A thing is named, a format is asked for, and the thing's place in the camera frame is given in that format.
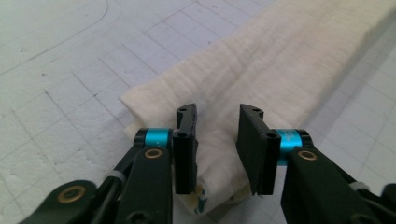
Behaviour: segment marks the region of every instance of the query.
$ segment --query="beige fabric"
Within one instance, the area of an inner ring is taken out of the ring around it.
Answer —
[[[176,109],[198,106],[198,189],[181,197],[204,214],[247,185],[234,146],[239,104],[264,110],[270,128],[297,128],[320,104],[396,1],[279,0],[230,37],[122,95],[142,127],[175,127]]]

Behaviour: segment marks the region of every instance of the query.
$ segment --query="white cloth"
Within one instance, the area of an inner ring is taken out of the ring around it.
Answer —
[[[270,128],[298,128],[395,8],[386,0],[279,0],[228,38],[124,93],[136,117],[126,132],[134,138],[139,128],[175,127],[176,109],[197,104],[198,186],[180,198],[205,214],[247,189],[234,145],[239,104],[264,110]]]

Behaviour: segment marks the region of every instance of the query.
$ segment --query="brass screw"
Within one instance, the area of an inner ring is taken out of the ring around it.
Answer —
[[[150,149],[145,152],[146,158],[149,158],[149,159],[159,158],[159,157],[161,157],[162,154],[163,154],[163,152],[158,148],[153,148],[153,149]]]
[[[72,203],[84,196],[86,189],[82,186],[72,186],[58,195],[59,203]]]
[[[299,151],[298,155],[307,161],[315,161],[318,159],[318,156],[315,155],[313,152],[310,151]]]

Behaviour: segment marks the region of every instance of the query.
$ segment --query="towel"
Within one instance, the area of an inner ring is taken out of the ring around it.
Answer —
[[[396,1],[278,0],[235,33],[121,96],[139,128],[176,126],[198,106],[197,189],[179,196],[203,215],[249,194],[235,148],[239,105],[264,110],[270,128],[298,128],[389,23]]]

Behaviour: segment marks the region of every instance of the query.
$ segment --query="white grid surface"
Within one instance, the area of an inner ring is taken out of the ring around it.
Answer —
[[[5,1],[0,7],[0,223],[74,179],[99,184],[132,142],[118,98],[231,34],[274,0]],[[307,123],[316,146],[380,193],[396,182],[396,22]],[[285,223],[276,194],[174,223]]]

